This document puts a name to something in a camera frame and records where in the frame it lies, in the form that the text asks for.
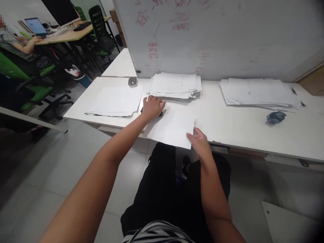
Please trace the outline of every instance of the hand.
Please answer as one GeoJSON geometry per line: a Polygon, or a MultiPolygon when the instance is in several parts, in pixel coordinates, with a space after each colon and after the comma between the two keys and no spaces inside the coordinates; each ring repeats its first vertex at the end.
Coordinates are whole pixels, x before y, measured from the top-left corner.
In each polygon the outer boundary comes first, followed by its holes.
{"type": "Polygon", "coordinates": [[[33,43],[37,43],[37,42],[40,42],[42,41],[43,39],[39,36],[34,36],[30,41],[33,42],[33,43]]]}
{"type": "Polygon", "coordinates": [[[25,37],[21,37],[21,36],[18,36],[17,37],[17,40],[19,41],[19,42],[24,42],[25,40],[27,40],[25,37]]]}
{"type": "Polygon", "coordinates": [[[191,135],[190,133],[187,133],[187,138],[190,140],[197,157],[201,161],[206,161],[209,158],[213,159],[212,151],[209,147],[206,135],[198,128],[193,128],[193,130],[195,134],[191,135]]]}
{"type": "Polygon", "coordinates": [[[164,109],[165,101],[156,96],[149,96],[143,99],[143,113],[142,115],[147,119],[147,122],[152,121],[158,117],[164,109]]]}

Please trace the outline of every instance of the whiteboard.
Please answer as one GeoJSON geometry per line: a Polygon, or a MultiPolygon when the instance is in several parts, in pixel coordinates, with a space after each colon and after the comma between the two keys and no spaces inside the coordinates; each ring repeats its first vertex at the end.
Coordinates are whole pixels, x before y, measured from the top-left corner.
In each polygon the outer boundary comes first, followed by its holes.
{"type": "Polygon", "coordinates": [[[113,0],[139,78],[292,82],[324,60],[320,1],[113,0]]]}

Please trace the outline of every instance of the white paper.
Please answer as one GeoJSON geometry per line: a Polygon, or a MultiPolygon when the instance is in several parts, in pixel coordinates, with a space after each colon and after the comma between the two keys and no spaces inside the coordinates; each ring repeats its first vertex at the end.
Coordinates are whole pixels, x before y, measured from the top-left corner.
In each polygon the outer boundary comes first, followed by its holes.
{"type": "Polygon", "coordinates": [[[143,89],[140,87],[104,88],[100,91],[88,114],[130,116],[137,111],[143,89]]]}
{"type": "Polygon", "coordinates": [[[189,98],[196,98],[201,91],[201,77],[196,74],[160,73],[151,78],[147,93],[185,102],[189,98]]]}
{"type": "Polygon", "coordinates": [[[301,107],[298,96],[280,80],[222,79],[220,89],[225,104],[229,106],[252,106],[289,112],[296,112],[301,107]]]}
{"type": "Polygon", "coordinates": [[[168,145],[190,149],[191,143],[186,134],[193,134],[194,120],[192,114],[167,109],[162,117],[147,125],[144,136],[168,145]]]}

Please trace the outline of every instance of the black chair backrest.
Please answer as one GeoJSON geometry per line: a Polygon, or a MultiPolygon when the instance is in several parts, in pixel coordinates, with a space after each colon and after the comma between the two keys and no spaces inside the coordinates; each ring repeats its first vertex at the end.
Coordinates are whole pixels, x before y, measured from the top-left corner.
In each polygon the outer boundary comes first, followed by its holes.
{"type": "Polygon", "coordinates": [[[104,16],[102,15],[99,5],[96,5],[89,9],[89,16],[97,41],[107,42],[109,39],[111,39],[109,33],[107,32],[104,16]]]}

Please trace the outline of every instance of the chair base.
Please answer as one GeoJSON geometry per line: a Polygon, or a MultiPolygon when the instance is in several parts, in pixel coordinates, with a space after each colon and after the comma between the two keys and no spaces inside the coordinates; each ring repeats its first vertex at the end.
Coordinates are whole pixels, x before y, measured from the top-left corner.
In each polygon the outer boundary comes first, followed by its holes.
{"type": "Polygon", "coordinates": [[[71,99],[71,97],[67,94],[62,95],[61,97],[57,98],[54,101],[50,101],[48,99],[43,99],[43,101],[45,101],[46,103],[48,103],[48,107],[46,107],[46,109],[38,116],[39,118],[43,119],[43,120],[48,120],[48,118],[45,116],[45,113],[47,113],[49,110],[52,110],[52,113],[54,115],[54,117],[58,120],[62,120],[63,117],[59,116],[57,113],[57,108],[60,105],[65,105],[65,104],[74,104],[73,101],[61,101],[63,98],[67,97],[68,99],[71,99]]]}

